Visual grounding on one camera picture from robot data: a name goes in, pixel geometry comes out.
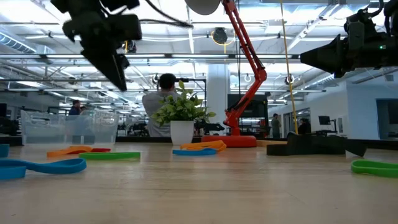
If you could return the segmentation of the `clear plastic bin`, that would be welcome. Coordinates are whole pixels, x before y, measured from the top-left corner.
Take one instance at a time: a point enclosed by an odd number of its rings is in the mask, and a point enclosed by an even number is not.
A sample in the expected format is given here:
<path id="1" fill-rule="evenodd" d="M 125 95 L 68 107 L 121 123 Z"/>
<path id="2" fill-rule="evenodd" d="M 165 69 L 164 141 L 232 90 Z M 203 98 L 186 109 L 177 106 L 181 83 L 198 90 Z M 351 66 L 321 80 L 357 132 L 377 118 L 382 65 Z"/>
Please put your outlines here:
<path id="1" fill-rule="evenodd" d="M 118 114 L 98 110 L 84 110 L 71 116 L 21 111 L 22 143 L 112 145 L 118 121 Z"/>

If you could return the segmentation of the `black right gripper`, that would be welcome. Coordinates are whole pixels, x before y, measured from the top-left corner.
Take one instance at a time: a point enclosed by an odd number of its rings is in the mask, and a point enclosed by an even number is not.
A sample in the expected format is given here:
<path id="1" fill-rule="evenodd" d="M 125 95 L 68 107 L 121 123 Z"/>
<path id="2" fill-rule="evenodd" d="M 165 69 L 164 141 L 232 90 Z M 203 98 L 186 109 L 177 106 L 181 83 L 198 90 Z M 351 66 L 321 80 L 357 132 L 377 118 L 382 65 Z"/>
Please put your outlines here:
<path id="1" fill-rule="evenodd" d="M 373 17 L 384 14 L 384 32 L 376 30 Z M 385 3 L 369 12 L 360 9 L 346 18 L 347 38 L 338 34 L 329 44 L 300 54 L 300 62 L 341 78 L 344 70 L 356 68 L 398 67 L 398 0 Z"/>

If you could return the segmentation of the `black cabinet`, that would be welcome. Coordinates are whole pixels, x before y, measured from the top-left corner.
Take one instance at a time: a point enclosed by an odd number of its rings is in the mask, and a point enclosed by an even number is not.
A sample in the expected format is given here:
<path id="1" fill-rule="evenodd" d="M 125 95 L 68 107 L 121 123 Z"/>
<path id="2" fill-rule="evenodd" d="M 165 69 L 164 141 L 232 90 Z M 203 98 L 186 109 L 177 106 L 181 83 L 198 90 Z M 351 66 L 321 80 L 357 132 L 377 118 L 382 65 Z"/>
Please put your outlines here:
<path id="1" fill-rule="evenodd" d="M 266 95 L 254 95 L 238 116 L 239 133 L 242 136 L 265 138 L 269 135 L 268 100 Z"/>

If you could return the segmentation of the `green plant in white pot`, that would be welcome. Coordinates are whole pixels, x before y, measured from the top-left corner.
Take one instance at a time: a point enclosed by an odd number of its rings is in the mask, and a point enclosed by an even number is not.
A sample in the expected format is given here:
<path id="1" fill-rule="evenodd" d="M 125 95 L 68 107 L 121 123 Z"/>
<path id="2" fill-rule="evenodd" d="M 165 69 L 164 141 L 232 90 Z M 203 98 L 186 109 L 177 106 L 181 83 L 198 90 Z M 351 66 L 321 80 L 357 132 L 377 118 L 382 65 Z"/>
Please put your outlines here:
<path id="1" fill-rule="evenodd" d="M 151 116 L 160 126 L 169 125 L 173 145 L 191 143 L 194 137 L 196 121 L 209 122 L 216 113 L 209 111 L 203 100 L 192 89 L 185 88 L 179 80 L 178 96 L 165 96 L 160 100 L 161 107 Z"/>

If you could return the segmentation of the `black equipment on bench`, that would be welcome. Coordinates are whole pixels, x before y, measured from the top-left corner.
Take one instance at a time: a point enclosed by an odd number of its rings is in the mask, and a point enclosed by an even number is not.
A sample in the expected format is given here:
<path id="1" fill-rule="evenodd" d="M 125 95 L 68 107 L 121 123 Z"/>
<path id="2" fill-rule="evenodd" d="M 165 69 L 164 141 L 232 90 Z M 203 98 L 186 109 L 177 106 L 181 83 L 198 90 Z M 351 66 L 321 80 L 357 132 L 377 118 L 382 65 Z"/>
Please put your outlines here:
<path id="1" fill-rule="evenodd" d="M 208 123 L 204 119 L 194 123 L 195 133 L 198 136 L 210 135 L 211 131 L 224 131 L 225 128 L 219 123 Z"/>

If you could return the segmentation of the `person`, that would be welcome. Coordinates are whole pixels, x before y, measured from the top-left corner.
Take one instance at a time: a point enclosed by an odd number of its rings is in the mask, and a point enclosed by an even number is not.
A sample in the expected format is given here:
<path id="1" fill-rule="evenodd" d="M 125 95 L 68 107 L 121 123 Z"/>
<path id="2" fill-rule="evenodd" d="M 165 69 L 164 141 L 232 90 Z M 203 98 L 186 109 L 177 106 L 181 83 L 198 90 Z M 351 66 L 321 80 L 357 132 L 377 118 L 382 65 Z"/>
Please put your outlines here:
<path id="1" fill-rule="evenodd" d="M 298 127 L 299 135 L 310 134 L 311 133 L 311 124 L 307 118 L 300 119 L 300 125 Z"/>
<path id="2" fill-rule="evenodd" d="M 170 137 L 170 124 L 165 123 L 160 126 L 160 124 L 154 118 L 151 118 L 151 116 L 162 107 L 160 101 L 164 98 L 172 96 L 173 99 L 177 99 L 179 94 L 175 90 L 176 81 L 177 78 L 174 74 L 164 73 L 158 80 L 160 90 L 148 93 L 142 97 L 144 109 L 149 117 L 147 129 L 150 137 Z"/>
<path id="3" fill-rule="evenodd" d="M 272 137 L 274 139 L 280 138 L 280 127 L 281 123 L 279 121 L 279 115 L 277 113 L 274 113 L 271 120 Z"/>
<path id="4" fill-rule="evenodd" d="M 72 107 L 70 108 L 68 115 L 69 116 L 77 116 L 80 114 L 81 106 L 79 100 L 72 101 Z"/>

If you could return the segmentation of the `blue rubber band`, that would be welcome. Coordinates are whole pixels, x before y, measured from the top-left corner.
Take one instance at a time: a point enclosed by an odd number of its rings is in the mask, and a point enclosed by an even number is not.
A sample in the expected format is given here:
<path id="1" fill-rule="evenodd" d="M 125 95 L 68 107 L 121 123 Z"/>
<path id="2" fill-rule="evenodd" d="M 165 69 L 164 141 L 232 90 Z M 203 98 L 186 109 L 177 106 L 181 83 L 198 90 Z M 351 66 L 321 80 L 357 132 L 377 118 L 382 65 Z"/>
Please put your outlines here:
<path id="1" fill-rule="evenodd" d="M 0 159 L 0 180 L 24 178 L 26 170 L 44 174 L 74 174 L 86 169 L 84 159 L 67 159 L 50 163 L 34 163 L 17 159 Z"/>
<path id="2" fill-rule="evenodd" d="M 173 150 L 173 154 L 178 156 L 209 156 L 217 154 L 216 149 L 204 148 L 201 150 Z"/>

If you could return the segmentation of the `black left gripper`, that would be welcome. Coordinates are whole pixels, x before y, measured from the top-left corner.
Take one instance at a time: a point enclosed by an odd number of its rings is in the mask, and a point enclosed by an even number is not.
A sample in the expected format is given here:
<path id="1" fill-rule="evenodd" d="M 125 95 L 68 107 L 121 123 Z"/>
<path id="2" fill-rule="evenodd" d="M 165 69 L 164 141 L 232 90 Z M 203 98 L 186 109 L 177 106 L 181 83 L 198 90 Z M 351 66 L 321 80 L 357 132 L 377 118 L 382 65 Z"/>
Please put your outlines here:
<path id="1" fill-rule="evenodd" d="M 139 6 L 139 0 L 50 0 L 70 19 L 62 26 L 63 33 L 72 42 L 80 37 L 84 48 L 81 54 L 115 87 L 127 90 L 124 70 L 130 66 L 128 59 L 115 50 L 89 49 L 96 44 L 112 49 L 126 40 L 141 40 L 141 24 L 135 14 L 123 14 L 126 9 Z"/>

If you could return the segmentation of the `orange rubber band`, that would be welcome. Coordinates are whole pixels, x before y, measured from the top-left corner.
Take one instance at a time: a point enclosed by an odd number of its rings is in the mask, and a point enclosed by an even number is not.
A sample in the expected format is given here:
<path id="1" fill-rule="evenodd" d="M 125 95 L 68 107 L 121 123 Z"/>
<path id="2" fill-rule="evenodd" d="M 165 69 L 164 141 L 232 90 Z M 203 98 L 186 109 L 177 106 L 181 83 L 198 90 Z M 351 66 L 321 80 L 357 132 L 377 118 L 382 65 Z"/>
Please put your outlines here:
<path id="1" fill-rule="evenodd" d="M 47 157 L 57 157 L 57 156 L 64 156 L 67 154 L 74 154 L 74 153 L 83 153 L 83 152 L 91 152 L 92 147 L 90 146 L 69 146 L 65 149 L 57 150 L 57 151 L 49 151 L 47 152 Z"/>
<path id="2" fill-rule="evenodd" d="M 180 149 L 188 151 L 201 151 L 203 149 L 214 149 L 217 152 L 221 152 L 226 149 L 226 144 L 222 140 L 199 142 L 199 143 L 183 144 L 180 146 Z"/>

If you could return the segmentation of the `white building column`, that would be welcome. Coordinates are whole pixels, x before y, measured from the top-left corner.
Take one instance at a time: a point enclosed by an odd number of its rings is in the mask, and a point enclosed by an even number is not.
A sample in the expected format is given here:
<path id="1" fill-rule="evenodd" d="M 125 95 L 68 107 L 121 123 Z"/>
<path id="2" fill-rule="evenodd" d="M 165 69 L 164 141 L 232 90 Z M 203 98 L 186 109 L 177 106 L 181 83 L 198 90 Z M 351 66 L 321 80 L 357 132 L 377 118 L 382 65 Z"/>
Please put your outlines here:
<path id="1" fill-rule="evenodd" d="M 210 118 L 210 123 L 217 123 L 226 128 L 223 121 L 226 119 L 225 109 L 228 105 L 230 72 L 226 64 L 210 64 L 208 66 L 206 83 L 206 105 L 209 112 L 216 116 Z"/>

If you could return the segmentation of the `black flat stand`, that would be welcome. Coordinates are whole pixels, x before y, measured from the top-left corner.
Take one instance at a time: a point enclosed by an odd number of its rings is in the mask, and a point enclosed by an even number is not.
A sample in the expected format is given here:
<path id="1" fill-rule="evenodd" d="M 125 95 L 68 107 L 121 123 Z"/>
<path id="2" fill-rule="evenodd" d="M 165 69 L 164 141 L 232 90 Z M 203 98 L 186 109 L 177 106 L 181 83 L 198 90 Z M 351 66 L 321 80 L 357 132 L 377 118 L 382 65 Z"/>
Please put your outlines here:
<path id="1" fill-rule="evenodd" d="M 295 133 L 288 133 L 287 144 L 270 144 L 266 148 L 268 156 L 343 155 L 348 151 L 363 157 L 367 150 L 364 144 L 341 136 L 298 135 Z"/>

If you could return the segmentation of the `long overhead light bar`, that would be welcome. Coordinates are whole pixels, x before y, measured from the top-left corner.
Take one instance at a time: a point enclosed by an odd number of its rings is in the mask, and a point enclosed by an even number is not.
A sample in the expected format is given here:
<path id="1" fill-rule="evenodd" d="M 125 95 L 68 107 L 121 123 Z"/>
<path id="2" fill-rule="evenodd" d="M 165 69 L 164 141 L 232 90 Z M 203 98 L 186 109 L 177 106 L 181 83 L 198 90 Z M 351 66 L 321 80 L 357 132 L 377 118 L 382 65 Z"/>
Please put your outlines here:
<path id="1" fill-rule="evenodd" d="M 191 59 L 232 59 L 236 58 L 236 54 L 126 54 L 126 58 L 191 58 Z M 257 54 L 261 60 L 277 60 L 285 58 L 282 54 Z M 0 59 L 80 59 L 80 54 L 0 54 Z"/>

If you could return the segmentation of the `green rubber band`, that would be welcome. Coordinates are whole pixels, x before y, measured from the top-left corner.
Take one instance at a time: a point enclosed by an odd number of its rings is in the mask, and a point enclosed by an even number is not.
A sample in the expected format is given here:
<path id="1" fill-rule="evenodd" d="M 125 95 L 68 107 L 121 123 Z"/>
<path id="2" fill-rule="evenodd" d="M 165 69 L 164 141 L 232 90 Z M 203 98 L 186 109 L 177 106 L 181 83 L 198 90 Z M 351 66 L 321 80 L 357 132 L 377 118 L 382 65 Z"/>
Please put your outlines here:
<path id="1" fill-rule="evenodd" d="M 120 159 L 139 159 L 140 152 L 85 152 L 79 154 L 79 158 L 86 160 L 120 160 Z"/>
<path id="2" fill-rule="evenodd" d="M 370 161 L 365 159 L 355 160 L 351 163 L 351 171 L 357 174 L 398 178 L 398 164 L 386 162 Z"/>

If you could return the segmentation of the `black aluminium table frame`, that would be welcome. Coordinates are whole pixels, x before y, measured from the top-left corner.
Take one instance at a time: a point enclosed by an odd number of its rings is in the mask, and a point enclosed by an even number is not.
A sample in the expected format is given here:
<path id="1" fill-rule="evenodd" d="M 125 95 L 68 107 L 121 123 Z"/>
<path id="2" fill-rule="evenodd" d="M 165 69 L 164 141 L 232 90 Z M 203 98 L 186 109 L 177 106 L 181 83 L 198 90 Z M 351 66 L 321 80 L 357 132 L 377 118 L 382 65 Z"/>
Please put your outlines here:
<path id="1" fill-rule="evenodd" d="M 370 149 L 385 149 L 398 151 L 398 141 L 396 140 L 366 140 L 366 139 L 348 139 L 351 142 L 358 142 Z M 116 142 L 152 142 L 152 143 L 171 143 L 170 138 L 152 138 L 120 136 Z M 21 136 L 0 136 L 0 144 L 9 144 L 10 146 L 22 146 Z"/>

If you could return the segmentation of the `black monitor on stand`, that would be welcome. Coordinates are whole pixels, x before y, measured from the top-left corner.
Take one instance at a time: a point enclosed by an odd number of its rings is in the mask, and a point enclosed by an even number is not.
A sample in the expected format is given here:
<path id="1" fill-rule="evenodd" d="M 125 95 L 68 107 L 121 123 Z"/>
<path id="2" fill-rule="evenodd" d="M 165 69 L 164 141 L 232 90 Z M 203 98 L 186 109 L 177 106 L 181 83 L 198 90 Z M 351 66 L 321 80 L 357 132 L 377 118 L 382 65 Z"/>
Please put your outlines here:
<path id="1" fill-rule="evenodd" d="M 327 134 L 337 134 L 337 128 L 336 128 L 336 120 L 335 119 L 330 119 L 329 116 L 319 116 L 319 124 L 321 126 L 329 126 L 329 125 L 333 125 L 333 129 L 321 129 L 316 131 L 316 133 L 318 134 L 323 134 L 323 135 L 327 135 Z"/>

